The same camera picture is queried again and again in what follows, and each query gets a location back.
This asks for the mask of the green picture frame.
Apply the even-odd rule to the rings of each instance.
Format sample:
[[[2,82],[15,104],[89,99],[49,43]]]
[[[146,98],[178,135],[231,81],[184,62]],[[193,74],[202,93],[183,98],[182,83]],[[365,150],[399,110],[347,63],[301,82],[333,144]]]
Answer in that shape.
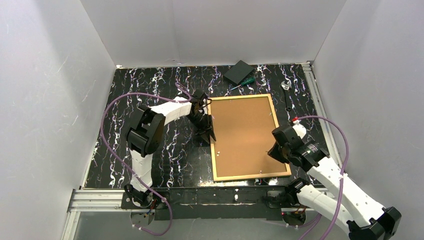
[[[210,143],[215,182],[291,176],[268,155],[279,126],[270,94],[213,97],[208,107],[216,139]]]

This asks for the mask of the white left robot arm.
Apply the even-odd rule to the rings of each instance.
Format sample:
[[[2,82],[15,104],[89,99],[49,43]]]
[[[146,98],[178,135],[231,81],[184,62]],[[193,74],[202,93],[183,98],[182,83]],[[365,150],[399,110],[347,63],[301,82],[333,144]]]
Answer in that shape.
[[[134,175],[124,190],[138,207],[147,208],[153,201],[152,160],[164,136],[164,128],[170,122],[187,117],[194,125],[196,135],[204,141],[216,140],[213,118],[207,113],[211,99],[197,89],[192,95],[179,95],[171,102],[156,106],[141,106],[130,122],[126,142],[130,150]]]

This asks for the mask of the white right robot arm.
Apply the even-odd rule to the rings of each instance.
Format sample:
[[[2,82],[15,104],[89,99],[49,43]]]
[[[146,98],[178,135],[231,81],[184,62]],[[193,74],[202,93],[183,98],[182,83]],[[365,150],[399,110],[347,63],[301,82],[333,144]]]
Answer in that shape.
[[[267,196],[267,201],[274,205],[310,207],[341,228],[351,240],[389,240],[394,236],[401,213],[393,206],[383,206],[365,193],[317,142],[305,141],[306,133],[300,123],[275,128],[272,131],[275,144],[268,155],[281,163],[300,167],[333,196],[298,177],[285,186],[283,192]]]

